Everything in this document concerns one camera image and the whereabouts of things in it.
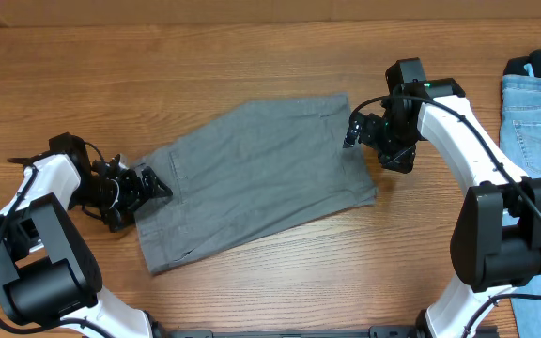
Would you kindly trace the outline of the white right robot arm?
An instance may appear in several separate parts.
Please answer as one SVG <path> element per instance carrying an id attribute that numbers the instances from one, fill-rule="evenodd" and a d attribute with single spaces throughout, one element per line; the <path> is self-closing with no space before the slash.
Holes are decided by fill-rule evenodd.
<path id="1" fill-rule="evenodd" d="M 481 321 L 541 275 L 541 178 L 511 162 L 476 119 L 452 78 L 429 80 L 418 58 L 385 72 L 383 115 L 351 113 L 344 146 L 375 149 L 382 168 L 407 174 L 416 145 L 431 143 L 456 178 L 464 201 L 450 241 L 455 274 L 440 298 L 408 326 L 373 326 L 372 337 L 496 337 Z"/>

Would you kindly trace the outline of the grey cargo shorts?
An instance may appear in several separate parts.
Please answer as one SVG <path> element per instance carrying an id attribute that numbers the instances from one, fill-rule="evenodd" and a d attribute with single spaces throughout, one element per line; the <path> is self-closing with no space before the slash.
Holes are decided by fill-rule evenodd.
<path id="1" fill-rule="evenodd" d="M 172 191 L 135 214 L 148 270 L 373 205 L 363 153 L 343 145 L 349 115 L 344 94 L 253 100 L 138 160 Z"/>

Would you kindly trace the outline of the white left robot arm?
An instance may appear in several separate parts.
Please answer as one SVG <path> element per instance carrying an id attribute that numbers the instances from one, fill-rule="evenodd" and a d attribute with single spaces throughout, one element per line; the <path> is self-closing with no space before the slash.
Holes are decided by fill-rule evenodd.
<path id="1" fill-rule="evenodd" d="M 28 335 L 56 328 L 84 337 L 165 337 L 148 312 L 103 285 L 100 267 L 68 212 L 118 232 L 148 200 L 172 197 L 150 167 L 129 168 L 121 155 L 91 161 L 91 144 L 68 132 L 47 151 L 17 158 L 23 183 L 0 210 L 0 329 Z"/>

